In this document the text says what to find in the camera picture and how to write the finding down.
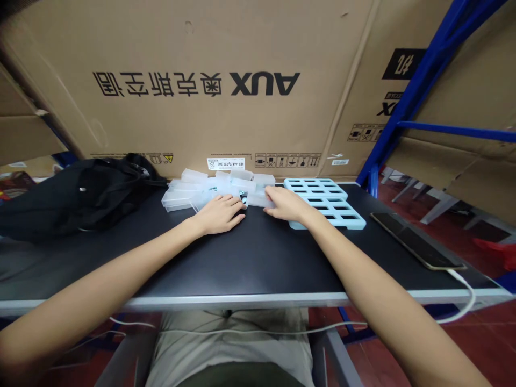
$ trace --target blue plastic tray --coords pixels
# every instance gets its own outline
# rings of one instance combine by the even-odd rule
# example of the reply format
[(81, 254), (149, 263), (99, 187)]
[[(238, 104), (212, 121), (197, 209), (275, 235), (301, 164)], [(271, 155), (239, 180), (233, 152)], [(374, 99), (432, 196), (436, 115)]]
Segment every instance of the blue plastic tray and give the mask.
[(299, 196), (339, 196), (348, 198), (344, 192), (331, 179), (285, 179), (285, 188), (294, 191)]
[[(356, 212), (347, 201), (341, 197), (304, 196), (312, 207), (318, 209), (335, 227), (347, 227), (349, 230), (363, 230), (366, 221)], [(289, 222), (294, 230), (305, 230), (306, 227), (298, 222)]]
[[(335, 227), (363, 230), (366, 221), (346, 201), (348, 194), (331, 179), (285, 179), (285, 187), (318, 209)], [(289, 222), (294, 230), (305, 230), (298, 222)]]

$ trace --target person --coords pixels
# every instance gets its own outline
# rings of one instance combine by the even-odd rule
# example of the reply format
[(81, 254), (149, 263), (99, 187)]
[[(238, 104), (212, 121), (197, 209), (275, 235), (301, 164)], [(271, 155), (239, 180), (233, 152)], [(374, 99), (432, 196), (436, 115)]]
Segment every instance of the person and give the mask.
[[(346, 293), (416, 386), (488, 386), (489, 382), (444, 330), (391, 276), (297, 194), (267, 187), (276, 208), (264, 211), (297, 221), (312, 234)], [(67, 349), (126, 301), (165, 263), (207, 234), (228, 232), (244, 218), (239, 198), (217, 196), (195, 216), (106, 263), (0, 332), (5, 385), (34, 385)], [(303, 331), (306, 310), (166, 313), (162, 329), (221, 328)], [(306, 334), (217, 333), (159, 335), (148, 386), (312, 386)]]

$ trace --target hand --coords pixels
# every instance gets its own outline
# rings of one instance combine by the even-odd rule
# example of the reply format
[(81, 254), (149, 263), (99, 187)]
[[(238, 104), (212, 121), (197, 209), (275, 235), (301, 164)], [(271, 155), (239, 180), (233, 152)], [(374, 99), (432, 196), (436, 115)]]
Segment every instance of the hand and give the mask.
[(246, 208), (240, 198), (231, 194), (215, 196), (189, 220), (198, 228), (201, 236), (219, 234), (231, 230), (246, 216), (235, 214)]
[(263, 209), (267, 214), (283, 220), (297, 221), (306, 226), (306, 222), (320, 214), (315, 208), (301, 199), (297, 193), (282, 187), (265, 188), (267, 197), (276, 205), (275, 209)]

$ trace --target red object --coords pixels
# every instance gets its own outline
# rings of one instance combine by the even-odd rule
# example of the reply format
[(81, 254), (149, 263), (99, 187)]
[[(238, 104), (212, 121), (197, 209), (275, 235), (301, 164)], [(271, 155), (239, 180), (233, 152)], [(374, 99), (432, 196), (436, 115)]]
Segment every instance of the red object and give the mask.
[(8, 176), (0, 177), (0, 198), (3, 200), (14, 199), (27, 192), (35, 184), (27, 172), (13, 172)]
[(473, 238), (473, 242), (482, 250), (503, 260), (505, 270), (516, 270), (516, 245), (501, 245), (477, 238)]

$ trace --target barcode label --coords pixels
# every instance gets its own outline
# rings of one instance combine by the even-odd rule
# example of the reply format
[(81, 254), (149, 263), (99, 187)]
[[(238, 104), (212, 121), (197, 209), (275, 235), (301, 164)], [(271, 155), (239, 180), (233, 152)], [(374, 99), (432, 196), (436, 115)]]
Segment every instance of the barcode label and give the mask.
[(246, 169), (246, 159), (226, 158), (226, 159), (207, 159), (209, 170), (230, 170), (231, 168)]
[(332, 165), (347, 165), (349, 160), (333, 160)]

